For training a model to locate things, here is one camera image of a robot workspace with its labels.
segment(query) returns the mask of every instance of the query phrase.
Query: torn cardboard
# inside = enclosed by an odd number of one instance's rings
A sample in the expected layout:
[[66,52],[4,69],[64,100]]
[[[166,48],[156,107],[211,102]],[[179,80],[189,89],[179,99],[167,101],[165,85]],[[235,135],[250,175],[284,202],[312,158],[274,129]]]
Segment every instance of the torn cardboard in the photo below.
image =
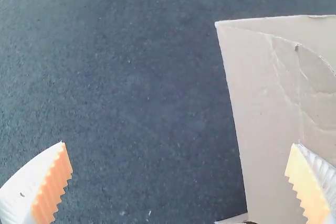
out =
[[336,16],[217,22],[250,221],[306,223],[284,176],[292,143],[336,165]]

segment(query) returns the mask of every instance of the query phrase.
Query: dark pavement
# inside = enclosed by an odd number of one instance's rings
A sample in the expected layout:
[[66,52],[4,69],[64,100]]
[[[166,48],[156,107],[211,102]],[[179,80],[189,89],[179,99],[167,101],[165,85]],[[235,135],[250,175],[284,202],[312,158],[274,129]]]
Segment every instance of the dark pavement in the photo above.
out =
[[214,22],[335,12],[336,0],[0,0],[0,184],[64,140],[74,174],[56,223],[245,212]]

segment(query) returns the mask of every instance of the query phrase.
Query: cardboard box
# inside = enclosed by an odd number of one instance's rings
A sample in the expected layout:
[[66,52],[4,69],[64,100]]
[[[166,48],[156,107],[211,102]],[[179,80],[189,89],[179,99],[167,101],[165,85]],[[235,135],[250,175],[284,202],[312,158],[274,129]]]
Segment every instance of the cardboard box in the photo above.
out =
[[336,16],[215,24],[236,125],[247,211],[306,223],[284,176],[292,143],[336,165]]

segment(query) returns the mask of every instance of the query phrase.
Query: orange serrated pad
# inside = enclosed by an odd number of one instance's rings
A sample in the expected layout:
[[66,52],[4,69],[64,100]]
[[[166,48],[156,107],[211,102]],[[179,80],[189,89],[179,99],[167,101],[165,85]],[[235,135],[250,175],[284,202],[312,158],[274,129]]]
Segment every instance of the orange serrated pad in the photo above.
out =
[[305,210],[303,216],[308,219],[307,224],[323,223],[330,216],[331,209],[298,144],[291,147],[285,176],[289,177],[297,198],[301,200],[300,206]]
[[62,143],[32,203],[31,214],[38,224],[50,224],[55,220],[57,204],[61,202],[60,196],[65,193],[64,187],[72,172],[65,143]]

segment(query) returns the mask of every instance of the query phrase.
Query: asphalt ground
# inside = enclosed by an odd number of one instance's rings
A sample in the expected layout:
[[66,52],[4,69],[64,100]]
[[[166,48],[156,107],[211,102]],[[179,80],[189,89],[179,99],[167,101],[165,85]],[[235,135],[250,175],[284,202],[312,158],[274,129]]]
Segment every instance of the asphalt ground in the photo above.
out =
[[0,0],[0,184],[63,140],[74,174],[55,223],[245,212],[214,22],[335,11],[336,0]]

